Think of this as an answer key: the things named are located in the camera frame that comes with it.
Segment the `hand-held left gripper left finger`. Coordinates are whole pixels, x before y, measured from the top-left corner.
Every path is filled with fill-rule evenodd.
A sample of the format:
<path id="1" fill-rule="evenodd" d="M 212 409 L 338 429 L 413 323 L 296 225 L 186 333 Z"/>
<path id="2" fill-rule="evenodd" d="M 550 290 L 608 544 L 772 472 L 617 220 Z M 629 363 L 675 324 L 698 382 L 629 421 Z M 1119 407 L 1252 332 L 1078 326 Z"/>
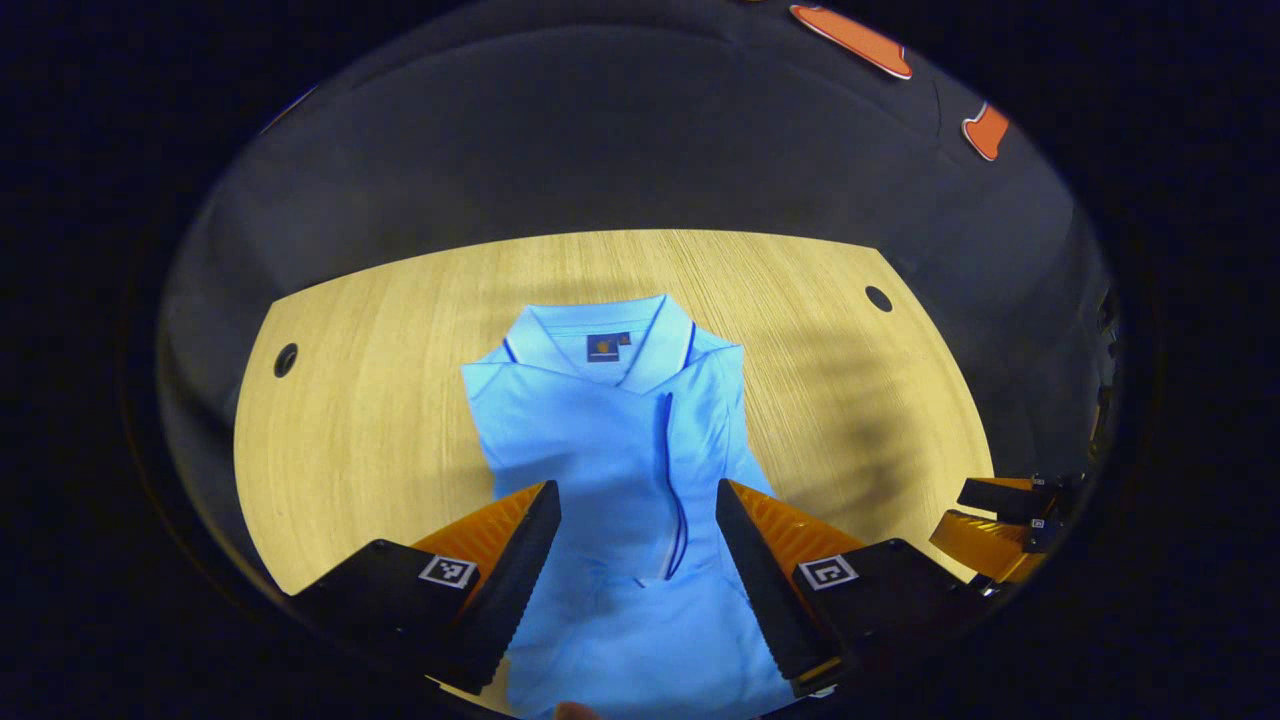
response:
<path id="1" fill-rule="evenodd" d="M 476 694 L 497 675 L 559 525 L 557 483 L 538 483 L 412 544 L 367 542 L 291 609 L 381 667 Z"/>

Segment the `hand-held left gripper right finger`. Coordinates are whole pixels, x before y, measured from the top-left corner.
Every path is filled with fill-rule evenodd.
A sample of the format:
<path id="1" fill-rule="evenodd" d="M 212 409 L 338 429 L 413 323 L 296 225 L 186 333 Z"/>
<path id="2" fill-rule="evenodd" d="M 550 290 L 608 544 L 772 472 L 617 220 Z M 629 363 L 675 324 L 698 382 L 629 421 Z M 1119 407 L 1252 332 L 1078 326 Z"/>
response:
<path id="1" fill-rule="evenodd" d="M 904 539 L 865 544 L 731 479 L 716 520 L 796 697 L 887 687 L 986 615 L 983 594 Z"/>

